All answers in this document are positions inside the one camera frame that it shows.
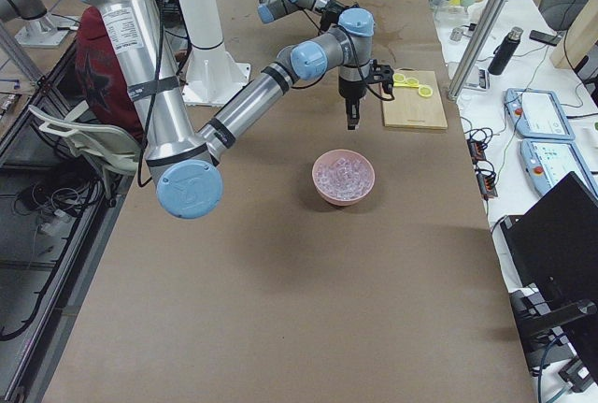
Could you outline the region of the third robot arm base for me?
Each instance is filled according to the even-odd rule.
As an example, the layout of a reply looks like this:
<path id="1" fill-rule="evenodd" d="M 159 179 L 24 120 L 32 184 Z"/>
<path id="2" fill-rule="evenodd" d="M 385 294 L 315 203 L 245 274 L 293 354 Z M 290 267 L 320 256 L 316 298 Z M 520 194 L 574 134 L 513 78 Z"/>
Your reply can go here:
<path id="1" fill-rule="evenodd" d="M 24 27 L 15 35 L 24 47 L 58 48 L 68 35 L 69 29 L 59 29 L 55 18 L 51 17 L 42 0 L 1 0 L 1 22 L 8 23 L 20 19 Z"/>

